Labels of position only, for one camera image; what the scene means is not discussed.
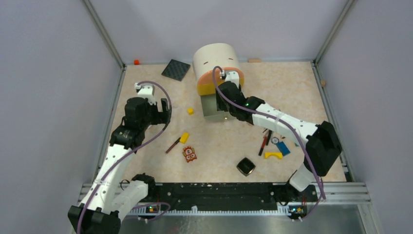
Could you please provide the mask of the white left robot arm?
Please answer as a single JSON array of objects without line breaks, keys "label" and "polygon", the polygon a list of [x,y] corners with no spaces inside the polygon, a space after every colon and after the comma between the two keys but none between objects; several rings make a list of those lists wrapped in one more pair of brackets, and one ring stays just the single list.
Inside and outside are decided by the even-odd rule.
[{"label": "white left robot arm", "polygon": [[77,234],[117,234],[128,213],[141,200],[151,201],[156,188],[146,174],[133,179],[116,195],[121,177],[132,156],[152,143],[168,127],[172,102],[167,91],[154,81],[134,85],[136,97],[127,100],[125,115],[112,132],[103,164],[92,185],[77,206],[68,211]]}]

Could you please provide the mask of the black square compact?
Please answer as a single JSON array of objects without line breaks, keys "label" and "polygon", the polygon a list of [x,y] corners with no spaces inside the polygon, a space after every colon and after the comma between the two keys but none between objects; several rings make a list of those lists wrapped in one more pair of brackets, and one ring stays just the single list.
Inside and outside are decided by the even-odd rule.
[{"label": "black square compact", "polygon": [[237,164],[236,168],[244,176],[249,176],[255,170],[256,165],[245,157]]}]

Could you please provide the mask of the cream round drawer organizer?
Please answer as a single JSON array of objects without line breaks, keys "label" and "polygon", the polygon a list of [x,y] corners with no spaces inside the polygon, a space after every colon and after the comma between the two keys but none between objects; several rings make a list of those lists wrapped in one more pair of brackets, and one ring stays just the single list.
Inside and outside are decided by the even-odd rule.
[{"label": "cream round drawer organizer", "polygon": [[200,96],[215,93],[212,80],[213,68],[220,66],[225,71],[236,71],[240,85],[244,85],[244,73],[234,48],[226,43],[208,44],[198,49],[193,56],[193,70],[197,80],[197,93]]}]

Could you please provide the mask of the grey bottom drawer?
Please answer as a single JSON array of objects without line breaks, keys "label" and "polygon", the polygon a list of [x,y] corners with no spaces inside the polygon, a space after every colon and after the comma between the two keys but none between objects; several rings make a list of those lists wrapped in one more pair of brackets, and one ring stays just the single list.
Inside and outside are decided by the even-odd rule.
[{"label": "grey bottom drawer", "polygon": [[218,111],[216,95],[200,96],[203,116],[206,120],[211,122],[224,122],[236,119],[231,116],[229,112]]}]

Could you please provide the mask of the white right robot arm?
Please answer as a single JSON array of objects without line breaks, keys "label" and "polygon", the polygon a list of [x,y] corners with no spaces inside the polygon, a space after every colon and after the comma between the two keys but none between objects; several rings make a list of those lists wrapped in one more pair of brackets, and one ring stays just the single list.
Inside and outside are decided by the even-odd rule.
[{"label": "white right robot arm", "polygon": [[218,110],[229,112],[239,121],[264,127],[299,145],[304,153],[303,164],[291,175],[286,196],[298,201],[313,182],[322,187],[326,176],[342,153],[342,145],[334,126],[307,122],[272,107],[255,96],[245,97],[236,71],[225,71],[220,66],[212,70]]}]

